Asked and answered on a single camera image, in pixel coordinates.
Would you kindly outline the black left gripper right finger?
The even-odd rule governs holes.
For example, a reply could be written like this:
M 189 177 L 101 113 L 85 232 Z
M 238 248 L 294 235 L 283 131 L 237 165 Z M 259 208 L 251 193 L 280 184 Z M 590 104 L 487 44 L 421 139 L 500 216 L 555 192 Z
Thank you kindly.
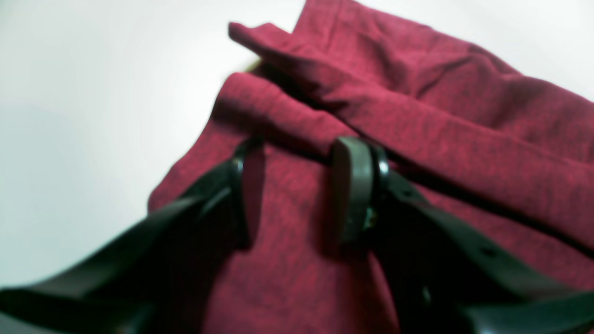
M 593 292 L 539 273 L 435 207 L 384 148 L 338 137 L 332 188 L 340 247 L 380 264 L 403 334 L 589 334 Z

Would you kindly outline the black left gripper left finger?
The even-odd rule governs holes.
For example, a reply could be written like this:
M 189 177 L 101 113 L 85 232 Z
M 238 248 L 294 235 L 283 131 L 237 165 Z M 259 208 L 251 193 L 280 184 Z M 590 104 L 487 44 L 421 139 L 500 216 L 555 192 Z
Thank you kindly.
M 174 296 L 175 276 L 206 290 L 234 251 L 258 235 L 265 144 L 251 137 L 232 156 L 72 267 L 1 290 L 3 334 L 149 334 Z

